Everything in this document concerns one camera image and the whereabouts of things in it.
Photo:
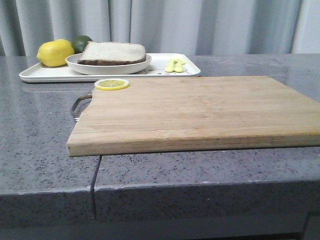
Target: lemon slice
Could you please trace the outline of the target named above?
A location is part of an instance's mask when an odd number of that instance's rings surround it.
[[[122,78],[100,79],[94,83],[96,89],[120,90],[129,87],[129,81]]]

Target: lemon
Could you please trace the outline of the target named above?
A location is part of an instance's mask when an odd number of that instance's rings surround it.
[[[122,78],[100,79],[94,86],[100,90],[120,90],[129,87],[129,81]]]
[[[48,67],[65,65],[66,57],[75,54],[71,42],[65,39],[57,39],[42,44],[36,58]]]
[[[72,47],[74,49],[74,52],[76,54],[82,53],[85,50],[85,47],[87,46],[89,41],[92,41],[92,39],[86,35],[80,35],[75,37],[72,41]]]

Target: gray curtain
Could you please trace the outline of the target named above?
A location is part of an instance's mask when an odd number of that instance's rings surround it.
[[[285,54],[299,0],[0,0],[0,56],[54,39],[140,43],[148,53]]]

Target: wooden cutting board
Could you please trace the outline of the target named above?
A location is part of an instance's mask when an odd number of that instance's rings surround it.
[[[320,103],[268,76],[129,82],[94,89],[70,156],[320,145]]]

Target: gray countertop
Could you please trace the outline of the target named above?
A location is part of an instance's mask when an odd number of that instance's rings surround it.
[[[320,54],[189,58],[320,102]],[[36,62],[0,57],[0,228],[320,211],[320,147],[68,157],[70,108],[93,83],[23,82]]]

